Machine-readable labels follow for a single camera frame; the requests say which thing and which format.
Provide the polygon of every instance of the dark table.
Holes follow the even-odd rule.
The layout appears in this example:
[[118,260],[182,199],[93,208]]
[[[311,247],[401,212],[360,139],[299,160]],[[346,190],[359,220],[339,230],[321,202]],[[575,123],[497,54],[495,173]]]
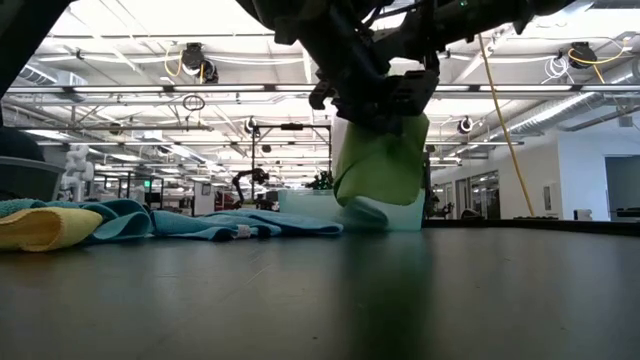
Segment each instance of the dark table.
[[430,229],[0,255],[0,359],[639,359],[640,241]]

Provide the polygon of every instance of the yellow towel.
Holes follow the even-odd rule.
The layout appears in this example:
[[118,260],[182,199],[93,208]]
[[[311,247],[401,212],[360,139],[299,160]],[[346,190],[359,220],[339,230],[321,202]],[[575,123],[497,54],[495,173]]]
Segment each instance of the yellow towel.
[[0,251],[44,252],[79,243],[102,223],[89,210],[40,208],[21,210],[0,219]]

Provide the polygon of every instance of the blue cloth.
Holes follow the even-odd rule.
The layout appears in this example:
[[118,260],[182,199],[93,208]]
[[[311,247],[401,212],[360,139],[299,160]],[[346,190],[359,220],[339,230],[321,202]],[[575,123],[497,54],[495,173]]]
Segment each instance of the blue cloth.
[[118,199],[103,203],[71,203],[40,200],[9,200],[0,202],[0,217],[11,215],[23,209],[62,207],[68,209],[91,210],[102,215],[102,224],[84,240],[83,244],[120,242],[139,239],[151,233],[153,227],[147,211],[139,203],[129,199]]
[[149,214],[142,205],[129,199],[80,204],[60,201],[45,203],[27,199],[9,200],[0,202],[0,217],[11,215],[23,209],[42,207],[80,208],[102,215],[102,224],[82,244],[121,242],[148,235],[226,241],[237,238],[239,235],[261,238],[300,235],[330,236],[338,235],[343,230],[342,225],[330,221],[263,210],[222,211],[198,218],[167,211],[153,211]]

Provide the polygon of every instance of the yellow cable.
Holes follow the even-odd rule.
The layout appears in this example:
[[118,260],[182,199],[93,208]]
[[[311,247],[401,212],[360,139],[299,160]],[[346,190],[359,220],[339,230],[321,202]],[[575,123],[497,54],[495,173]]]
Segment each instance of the yellow cable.
[[527,185],[524,182],[524,178],[522,177],[522,173],[520,172],[520,165],[518,165],[518,157],[516,156],[516,152],[513,149],[513,144],[511,143],[511,136],[509,135],[509,131],[507,130],[507,125],[504,122],[504,117],[502,116],[502,111],[500,110],[500,104],[498,104],[498,96],[496,95],[496,86],[493,83],[493,76],[491,75],[491,68],[489,67],[489,59],[487,59],[487,51],[484,48],[484,41],[482,40],[482,34],[478,35],[478,39],[480,40],[480,49],[482,49],[482,58],[484,59],[484,67],[487,71],[487,77],[489,78],[489,85],[491,85],[491,95],[493,96],[493,102],[496,106],[496,113],[498,114],[498,118],[500,119],[500,126],[502,126],[502,132],[504,133],[504,137],[507,140],[507,144],[509,144],[509,151],[511,152],[511,159],[513,159],[513,166],[516,169],[516,174],[518,175],[518,180],[520,180],[520,187],[522,187],[522,193],[524,194],[524,198],[527,201],[527,207],[529,208],[529,213],[531,216],[536,216],[533,211],[533,205],[531,205],[531,198],[529,197],[529,192],[527,191]]
[[167,48],[167,53],[164,55],[164,69],[167,71],[167,74],[169,74],[169,76],[176,77],[180,75],[180,71],[182,71],[182,50],[180,50],[180,59],[178,59],[178,72],[172,73],[171,70],[169,70],[169,65],[167,64],[167,59],[169,58],[169,51],[171,51],[172,47],[173,46],[169,46]]
[[600,79],[603,84],[606,84],[607,82],[604,81],[604,77],[602,77],[602,73],[600,72],[600,69],[598,69],[598,65],[593,65],[593,68],[596,70],[596,74],[598,74],[598,79]]
[[588,64],[588,65],[602,65],[602,64],[610,63],[610,62],[612,62],[613,60],[619,59],[619,58],[620,58],[620,56],[622,56],[622,54],[624,54],[624,47],[625,47],[625,45],[627,45],[627,42],[626,42],[626,41],[624,41],[624,42],[622,43],[622,48],[620,49],[620,53],[619,53],[618,55],[616,55],[616,56],[612,57],[612,58],[607,59],[607,60],[601,60],[601,61],[588,61],[588,60],[582,60],[582,59],[577,58],[577,57],[575,57],[575,56],[573,56],[573,55],[572,55],[572,54],[573,54],[574,49],[569,50],[569,53],[568,53],[567,55],[569,55],[569,57],[570,57],[571,59],[573,59],[573,60],[575,60],[575,61],[577,61],[577,62],[579,62],[579,63],[582,63],[582,64]]

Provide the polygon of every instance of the green cloth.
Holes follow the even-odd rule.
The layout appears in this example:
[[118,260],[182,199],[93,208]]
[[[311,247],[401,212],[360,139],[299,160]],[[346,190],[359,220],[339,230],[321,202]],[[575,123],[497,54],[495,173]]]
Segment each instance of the green cloth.
[[341,206],[357,196],[402,206],[416,201],[429,119],[405,117],[403,126],[403,134],[395,136],[349,123],[333,190]]

